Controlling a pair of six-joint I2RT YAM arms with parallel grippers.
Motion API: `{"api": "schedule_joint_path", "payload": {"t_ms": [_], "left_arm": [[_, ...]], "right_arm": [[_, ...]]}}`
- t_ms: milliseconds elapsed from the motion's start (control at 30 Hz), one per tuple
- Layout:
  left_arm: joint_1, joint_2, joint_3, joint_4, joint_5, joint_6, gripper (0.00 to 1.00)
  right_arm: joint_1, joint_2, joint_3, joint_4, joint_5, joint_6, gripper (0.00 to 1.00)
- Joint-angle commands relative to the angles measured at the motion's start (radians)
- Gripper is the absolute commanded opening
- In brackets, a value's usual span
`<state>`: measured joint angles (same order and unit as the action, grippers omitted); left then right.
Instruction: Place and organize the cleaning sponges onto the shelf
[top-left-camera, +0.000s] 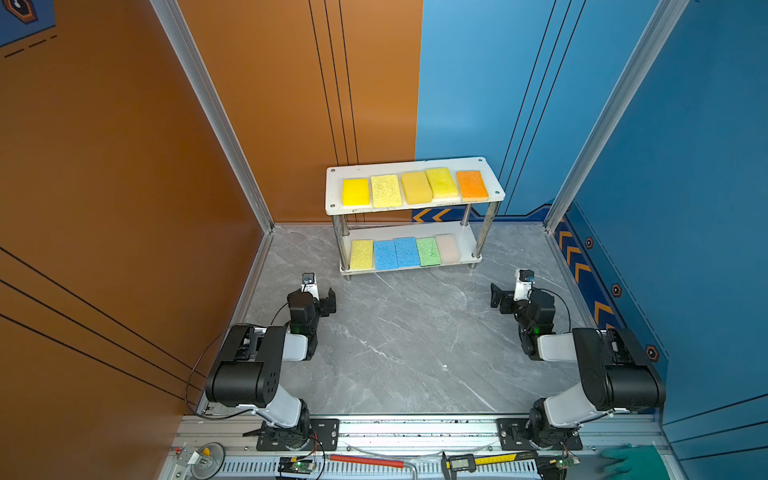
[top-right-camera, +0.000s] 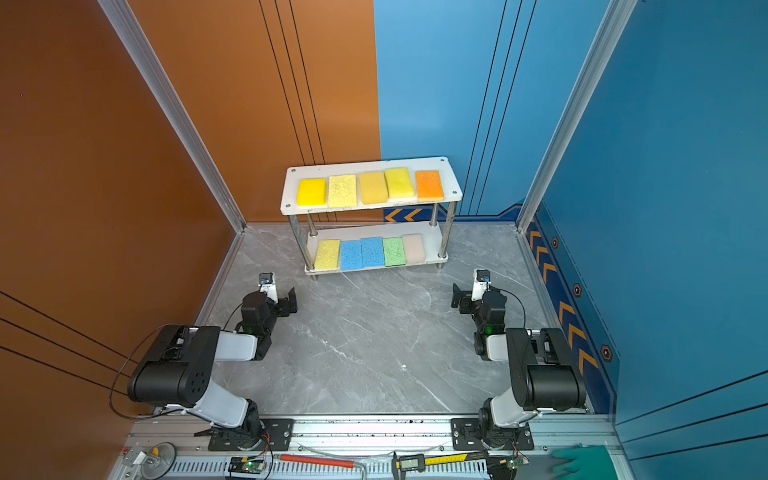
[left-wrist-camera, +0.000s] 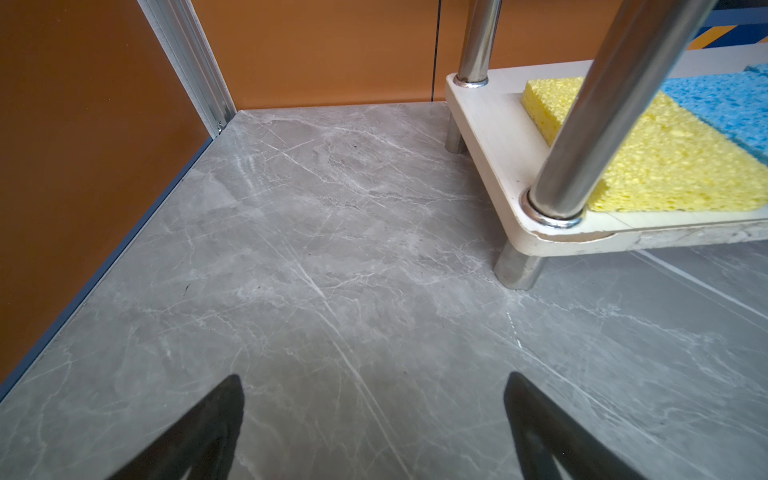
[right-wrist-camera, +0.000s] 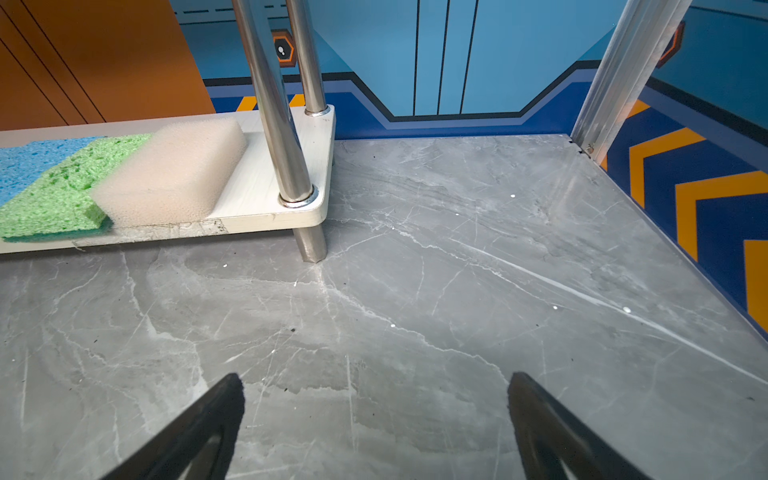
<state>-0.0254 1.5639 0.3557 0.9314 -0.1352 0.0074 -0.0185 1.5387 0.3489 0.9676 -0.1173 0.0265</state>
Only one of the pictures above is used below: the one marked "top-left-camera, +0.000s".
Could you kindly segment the yellow cellulose sponge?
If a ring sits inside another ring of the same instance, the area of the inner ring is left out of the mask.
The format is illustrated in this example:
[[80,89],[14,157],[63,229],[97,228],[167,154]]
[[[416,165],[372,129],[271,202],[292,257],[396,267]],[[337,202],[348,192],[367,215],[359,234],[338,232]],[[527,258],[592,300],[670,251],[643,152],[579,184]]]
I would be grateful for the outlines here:
[[374,269],[374,241],[353,240],[349,260],[351,271],[368,271]]
[[402,206],[402,194],[397,175],[379,175],[371,179],[373,207],[376,209]]

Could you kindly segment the blue cellulose sponge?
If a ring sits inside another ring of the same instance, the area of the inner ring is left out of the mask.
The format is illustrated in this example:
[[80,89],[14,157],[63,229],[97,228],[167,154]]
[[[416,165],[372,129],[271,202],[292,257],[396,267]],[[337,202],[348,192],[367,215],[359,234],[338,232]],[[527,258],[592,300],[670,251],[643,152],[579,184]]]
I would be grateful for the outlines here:
[[375,241],[373,247],[377,271],[389,271],[398,268],[397,251],[393,240]]
[[418,268],[421,265],[417,241],[414,237],[394,240],[398,268]]

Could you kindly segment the beige foam sponge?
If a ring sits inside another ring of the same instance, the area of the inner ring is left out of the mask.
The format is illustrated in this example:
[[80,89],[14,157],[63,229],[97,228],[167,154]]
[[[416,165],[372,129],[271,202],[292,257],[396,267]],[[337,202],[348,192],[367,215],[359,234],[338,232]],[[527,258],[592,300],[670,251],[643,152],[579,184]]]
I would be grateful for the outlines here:
[[437,235],[435,241],[442,265],[452,265],[460,262],[461,253],[456,237],[453,234]]

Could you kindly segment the green cellulose sponge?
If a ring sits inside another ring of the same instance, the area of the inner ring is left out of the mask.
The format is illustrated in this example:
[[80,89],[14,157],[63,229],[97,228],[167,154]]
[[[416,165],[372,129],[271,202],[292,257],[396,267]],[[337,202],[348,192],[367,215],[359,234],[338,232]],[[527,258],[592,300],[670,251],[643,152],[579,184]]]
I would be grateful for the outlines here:
[[417,238],[416,246],[421,267],[439,266],[442,264],[435,237]]

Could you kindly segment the thick yellow foam sponge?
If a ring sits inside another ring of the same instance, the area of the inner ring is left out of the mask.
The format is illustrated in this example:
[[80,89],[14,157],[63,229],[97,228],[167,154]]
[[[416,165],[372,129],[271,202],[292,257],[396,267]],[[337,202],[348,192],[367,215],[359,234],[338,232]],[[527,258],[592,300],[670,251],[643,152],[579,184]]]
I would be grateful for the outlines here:
[[370,180],[368,178],[344,179],[342,181],[343,207],[369,207],[371,204]]

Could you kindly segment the orange foam sponge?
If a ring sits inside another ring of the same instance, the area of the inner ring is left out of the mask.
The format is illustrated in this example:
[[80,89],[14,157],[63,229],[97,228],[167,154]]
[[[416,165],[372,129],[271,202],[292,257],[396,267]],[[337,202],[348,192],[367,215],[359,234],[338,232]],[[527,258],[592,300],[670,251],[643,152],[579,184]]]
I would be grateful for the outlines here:
[[456,179],[464,201],[484,202],[488,199],[489,194],[480,171],[458,171]]

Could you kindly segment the small yellow foam sponge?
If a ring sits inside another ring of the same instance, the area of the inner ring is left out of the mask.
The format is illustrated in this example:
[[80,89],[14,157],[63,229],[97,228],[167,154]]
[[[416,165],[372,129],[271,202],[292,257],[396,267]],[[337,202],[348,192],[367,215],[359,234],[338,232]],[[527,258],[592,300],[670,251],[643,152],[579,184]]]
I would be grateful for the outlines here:
[[449,168],[430,168],[425,171],[434,199],[448,199],[459,196],[458,187]]

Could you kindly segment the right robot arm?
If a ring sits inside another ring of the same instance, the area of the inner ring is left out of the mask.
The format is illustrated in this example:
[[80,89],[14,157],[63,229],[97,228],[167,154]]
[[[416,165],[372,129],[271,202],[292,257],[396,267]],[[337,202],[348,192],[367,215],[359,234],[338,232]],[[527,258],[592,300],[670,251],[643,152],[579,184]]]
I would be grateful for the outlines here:
[[581,446],[582,425],[611,413],[660,408],[666,388],[634,333],[626,328],[554,331],[555,296],[518,281],[512,291],[490,285],[490,306],[518,324],[526,356],[540,362],[572,362],[579,380],[569,389],[534,402],[525,422],[500,425],[500,434],[539,448]]

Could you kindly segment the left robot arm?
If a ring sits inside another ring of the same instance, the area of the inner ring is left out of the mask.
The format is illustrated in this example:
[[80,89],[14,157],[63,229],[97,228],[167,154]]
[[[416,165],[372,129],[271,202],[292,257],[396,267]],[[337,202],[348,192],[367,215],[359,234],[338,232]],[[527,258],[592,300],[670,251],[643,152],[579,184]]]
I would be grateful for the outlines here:
[[260,432],[289,450],[313,440],[306,402],[280,384],[285,362],[313,358],[318,346],[319,321],[337,311],[336,293],[317,295],[313,287],[288,294],[290,319],[283,325],[261,327],[237,324],[227,332],[206,380],[206,399],[240,414],[261,417]]

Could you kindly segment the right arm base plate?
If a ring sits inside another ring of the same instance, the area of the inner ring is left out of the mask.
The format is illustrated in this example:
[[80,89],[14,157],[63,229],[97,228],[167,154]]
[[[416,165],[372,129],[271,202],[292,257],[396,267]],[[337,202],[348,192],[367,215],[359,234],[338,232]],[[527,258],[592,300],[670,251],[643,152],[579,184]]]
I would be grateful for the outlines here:
[[504,451],[583,449],[577,429],[556,428],[547,422],[535,426],[530,419],[517,417],[499,418],[496,420],[496,427]]

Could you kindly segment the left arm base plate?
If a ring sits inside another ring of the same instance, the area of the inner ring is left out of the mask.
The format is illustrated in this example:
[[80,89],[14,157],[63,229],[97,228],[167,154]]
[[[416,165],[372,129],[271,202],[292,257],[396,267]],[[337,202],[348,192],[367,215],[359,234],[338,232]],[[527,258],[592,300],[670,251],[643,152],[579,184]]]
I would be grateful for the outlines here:
[[256,449],[259,452],[288,452],[317,447],[332,452],[337,449],[339,427],[340,420],[336,418],[310,418],[293,428],[264,427]]

